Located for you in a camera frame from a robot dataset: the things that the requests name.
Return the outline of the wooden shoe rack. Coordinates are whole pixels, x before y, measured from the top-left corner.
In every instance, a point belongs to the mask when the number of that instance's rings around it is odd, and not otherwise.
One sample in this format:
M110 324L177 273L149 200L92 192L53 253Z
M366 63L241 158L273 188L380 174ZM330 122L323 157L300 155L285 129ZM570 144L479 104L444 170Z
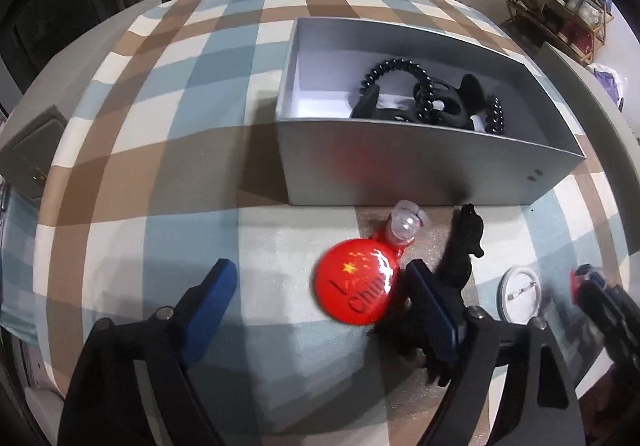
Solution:
M503 26L533 54L545 42L583 66L596 61L614 20L612 0L506 0Z

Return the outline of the black lace headband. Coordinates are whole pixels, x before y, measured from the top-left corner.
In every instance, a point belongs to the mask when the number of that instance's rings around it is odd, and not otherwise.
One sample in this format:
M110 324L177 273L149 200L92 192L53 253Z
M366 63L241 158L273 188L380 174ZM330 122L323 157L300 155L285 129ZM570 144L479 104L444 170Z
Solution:
M447 244L437 267L421 258L401 270L383 318L373 334L386 348L407 360L424 354L426 382L445 386L451 380L465 339L462 291L472 275L471 258L481 258L484 221L468 203L454 210Z

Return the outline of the grey cardboard box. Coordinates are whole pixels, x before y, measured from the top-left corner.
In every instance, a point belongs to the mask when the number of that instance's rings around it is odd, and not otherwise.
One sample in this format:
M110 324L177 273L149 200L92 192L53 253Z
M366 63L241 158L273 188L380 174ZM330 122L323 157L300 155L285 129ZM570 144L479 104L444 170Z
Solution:
M407 60L458 88L465 74L498 99L504 131L352 119L364 76ZM378 80L380 108L410 106L416 76ZM301 18L276 106L286 189L301 206L522 205L535 202L585 160L562 96L525 58L423 28Z

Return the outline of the purple bag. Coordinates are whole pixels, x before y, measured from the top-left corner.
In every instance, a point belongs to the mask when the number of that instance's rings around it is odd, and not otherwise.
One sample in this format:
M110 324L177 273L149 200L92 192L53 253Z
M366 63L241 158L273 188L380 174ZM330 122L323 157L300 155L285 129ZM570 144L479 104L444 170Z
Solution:
M612 99L618 111L622 112L625 104L625 81L620 74L614 68L596 62L591 63L587 68Z

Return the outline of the red round pin badge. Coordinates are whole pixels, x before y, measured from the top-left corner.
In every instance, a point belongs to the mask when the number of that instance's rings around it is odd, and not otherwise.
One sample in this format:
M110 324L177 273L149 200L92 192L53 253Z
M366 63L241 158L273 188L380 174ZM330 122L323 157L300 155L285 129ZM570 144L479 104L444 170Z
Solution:
M332 318L346 325L374 325L390 306L399 270L398 254L385 242L345 240L320 257L314 295Z

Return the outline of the grey bed footboard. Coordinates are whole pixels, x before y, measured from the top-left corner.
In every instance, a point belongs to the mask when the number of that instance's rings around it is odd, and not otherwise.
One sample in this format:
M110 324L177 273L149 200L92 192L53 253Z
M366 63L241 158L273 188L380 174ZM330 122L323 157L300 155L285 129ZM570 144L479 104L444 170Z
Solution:
M535 62L562 94L599 157L627 158L638 167L638 139L597 79L548 42L539 49Z

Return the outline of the black hair claw clip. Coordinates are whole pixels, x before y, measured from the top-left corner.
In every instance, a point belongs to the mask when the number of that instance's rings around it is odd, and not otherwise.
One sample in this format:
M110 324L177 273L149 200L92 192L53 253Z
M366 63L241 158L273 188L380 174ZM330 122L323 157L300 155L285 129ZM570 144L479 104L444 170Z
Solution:
M472 74L465 74L458 88L443 80L431 80L427 87L416 82L410 106L380 108L378 98L378 79L367 76L350 117L357 120L435 125L472 131L472 116L484 111L487 106L485 91L480 81Z

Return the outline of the plaid bed blanket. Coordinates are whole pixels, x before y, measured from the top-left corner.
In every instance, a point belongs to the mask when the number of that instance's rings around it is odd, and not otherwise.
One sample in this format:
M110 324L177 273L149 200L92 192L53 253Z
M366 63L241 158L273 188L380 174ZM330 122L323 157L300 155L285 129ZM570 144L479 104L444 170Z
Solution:
M44 434L93 322L140 320L239 265L229 315L194 379L232 445L405 445L436 396L390 366L310 291L319 254L381 215L288 203L277 93L296 20L349 18L460 40L538 76L479 11L455 0L174 0L108 46L68 122L38 217L10 210L6 324Z

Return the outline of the grey nightstand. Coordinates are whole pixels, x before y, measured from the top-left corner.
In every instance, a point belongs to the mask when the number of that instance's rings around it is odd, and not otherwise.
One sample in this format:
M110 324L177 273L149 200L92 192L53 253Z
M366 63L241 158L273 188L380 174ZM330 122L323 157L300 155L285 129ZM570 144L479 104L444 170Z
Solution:
M67 121L56 106L36 115L12 113L1 127L1 176L39 205Z

